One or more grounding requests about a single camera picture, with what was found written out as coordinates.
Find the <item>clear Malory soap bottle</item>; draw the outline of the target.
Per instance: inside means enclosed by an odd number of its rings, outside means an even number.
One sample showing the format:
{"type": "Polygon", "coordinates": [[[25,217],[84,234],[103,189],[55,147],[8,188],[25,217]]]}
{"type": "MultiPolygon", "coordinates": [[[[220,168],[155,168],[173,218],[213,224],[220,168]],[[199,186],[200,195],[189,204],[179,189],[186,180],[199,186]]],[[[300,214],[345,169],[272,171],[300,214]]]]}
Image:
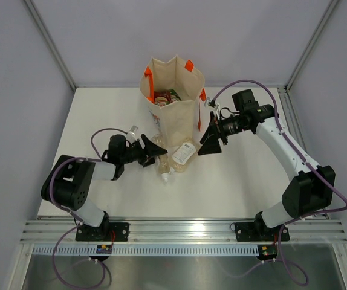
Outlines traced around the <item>clear Malory soap bottle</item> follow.
{"type": "MultiPolygon", "coordinates": [[[[160,134],[156,134],[152,137],[152,142],[157,146],[166,149],[163,137],[160,134]]],[[[164,183],[168,183],[170,175],[173,174],[174,169],[169,164],[168,154],[160,155],[156,157],[156,162],[158,163],[158,173],[164,183]]]]}

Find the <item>clear soap bottle white label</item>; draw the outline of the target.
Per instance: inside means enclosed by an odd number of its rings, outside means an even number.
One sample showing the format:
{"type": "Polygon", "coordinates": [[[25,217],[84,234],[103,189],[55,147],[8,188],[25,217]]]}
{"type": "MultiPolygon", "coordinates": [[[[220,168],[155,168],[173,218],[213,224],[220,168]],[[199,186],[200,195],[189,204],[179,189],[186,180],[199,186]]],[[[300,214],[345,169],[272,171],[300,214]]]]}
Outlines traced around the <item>clear soap bottle white label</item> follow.
{"type": "Polygon", "coordinates": [[[197,156],[199,145],[192,138],[185,138],[169,157],[169,164],[175,172],[183,173],[197,156]]]}

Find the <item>floral canvas tote bag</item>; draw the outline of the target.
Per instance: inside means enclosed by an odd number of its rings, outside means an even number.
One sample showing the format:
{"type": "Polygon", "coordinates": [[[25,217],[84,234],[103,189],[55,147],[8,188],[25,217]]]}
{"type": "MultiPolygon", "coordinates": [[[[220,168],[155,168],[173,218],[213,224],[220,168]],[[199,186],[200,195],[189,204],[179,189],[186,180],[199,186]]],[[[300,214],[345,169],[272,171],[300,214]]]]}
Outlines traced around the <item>floral canvas tote bag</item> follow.
{"type": "Polygon", "coordinates": [[[206,100],[205,78],[191,60],[178,56],[167,62],[152,58],[140,79],[140,92],[169,147],[179,146],[201,129],[201,103],[206,100]],[[179,99],[156,104],[157,94],[174,90],[179,99]]]}

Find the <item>red Fairy dish soap bottle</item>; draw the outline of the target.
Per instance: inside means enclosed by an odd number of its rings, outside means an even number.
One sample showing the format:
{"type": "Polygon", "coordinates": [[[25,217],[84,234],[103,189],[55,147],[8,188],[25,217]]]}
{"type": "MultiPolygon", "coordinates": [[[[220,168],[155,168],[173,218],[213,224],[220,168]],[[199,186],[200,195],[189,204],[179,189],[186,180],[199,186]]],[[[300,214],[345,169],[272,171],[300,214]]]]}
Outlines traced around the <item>red Fairy dish soap bottle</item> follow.
{"type": "Polygon", "coordinates": [[[169,91],[154,92],[154,104],[163,107],[171,104],[169,91]]]}

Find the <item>green dish soap bottle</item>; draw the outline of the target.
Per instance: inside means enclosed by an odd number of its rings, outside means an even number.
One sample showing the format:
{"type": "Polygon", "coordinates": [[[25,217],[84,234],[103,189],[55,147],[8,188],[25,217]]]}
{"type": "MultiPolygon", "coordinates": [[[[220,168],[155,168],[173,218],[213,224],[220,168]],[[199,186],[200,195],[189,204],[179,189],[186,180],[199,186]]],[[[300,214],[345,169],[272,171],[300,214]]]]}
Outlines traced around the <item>green dish soap bottle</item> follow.
{"type": "Polygon", "coordinates": [[[170,89],[169,94],[170,94],[171,103],[181,101],[179,95],[176,93],[174,89],[170,89]]]}

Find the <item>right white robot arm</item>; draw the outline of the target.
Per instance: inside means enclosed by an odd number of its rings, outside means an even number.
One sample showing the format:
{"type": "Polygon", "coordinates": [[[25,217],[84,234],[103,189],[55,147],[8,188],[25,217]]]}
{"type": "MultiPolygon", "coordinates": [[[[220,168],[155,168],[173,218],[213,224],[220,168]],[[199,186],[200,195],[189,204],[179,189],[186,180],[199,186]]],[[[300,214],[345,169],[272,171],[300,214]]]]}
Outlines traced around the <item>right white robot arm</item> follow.
{"type": "Polygon", "coordinates": [[[250,227],[256,237],[267,240],[283,223],[329,206],[336,174],[331,166],[320,166],[303,151],[284,129],[275,105],[260,105],[250,89],[233,94],[232,99],[237,114],[222,118],[218,110],[210,112],[198,155],[221,153],[229,136],[245,131],[257,135],[270,148],[290,183],[281,201],[256,214],[250,227]]]}

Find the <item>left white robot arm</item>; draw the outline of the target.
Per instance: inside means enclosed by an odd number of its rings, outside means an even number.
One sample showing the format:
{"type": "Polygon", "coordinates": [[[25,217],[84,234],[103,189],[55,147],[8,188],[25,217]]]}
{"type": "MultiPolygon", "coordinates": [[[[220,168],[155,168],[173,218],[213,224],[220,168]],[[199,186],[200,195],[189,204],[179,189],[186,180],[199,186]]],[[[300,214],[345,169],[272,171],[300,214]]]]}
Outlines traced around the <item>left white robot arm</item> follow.
{"type": "Polygon", "coordinates": [[[109,215],[88,197],[91,181],[101,170],[103,177],[116,181],[125,165],[137,162],[150,166],[167,150],[153,143],[146,135],[129,141],[125,135],[110,137],[108,148],[99,159],[61,155],[41,188],[41,198],[56,208],[69,213],[79,222],[78,230],[101,241],[111,232],[109,215]]]}

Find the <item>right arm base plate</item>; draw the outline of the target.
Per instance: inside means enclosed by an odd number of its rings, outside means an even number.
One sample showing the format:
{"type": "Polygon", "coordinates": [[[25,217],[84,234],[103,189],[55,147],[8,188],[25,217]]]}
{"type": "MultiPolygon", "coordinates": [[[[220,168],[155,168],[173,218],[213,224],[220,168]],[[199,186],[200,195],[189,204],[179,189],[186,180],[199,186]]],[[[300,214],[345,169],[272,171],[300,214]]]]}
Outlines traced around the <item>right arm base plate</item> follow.
{"type": "Polygon", "coordinates": [[[280,226],[257,229],[254,222],[234,222],[232,227],[237,242],[277,242],[278,237],[282,242],[290,241],[288,230],[280,232],[280,226]]]}

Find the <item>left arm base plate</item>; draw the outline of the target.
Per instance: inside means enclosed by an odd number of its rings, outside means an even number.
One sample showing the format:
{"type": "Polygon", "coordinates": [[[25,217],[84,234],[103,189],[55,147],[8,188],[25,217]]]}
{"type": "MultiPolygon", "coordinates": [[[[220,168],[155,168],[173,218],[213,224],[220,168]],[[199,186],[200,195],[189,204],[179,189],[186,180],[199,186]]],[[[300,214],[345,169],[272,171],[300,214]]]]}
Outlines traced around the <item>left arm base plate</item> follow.
{"type": "Polygon", "coordinates": [[[127,242],[129,226],[127,222],[107,222],[99,227],[82,225],[77,229],[75,240],[78,242],[127,242]]]}

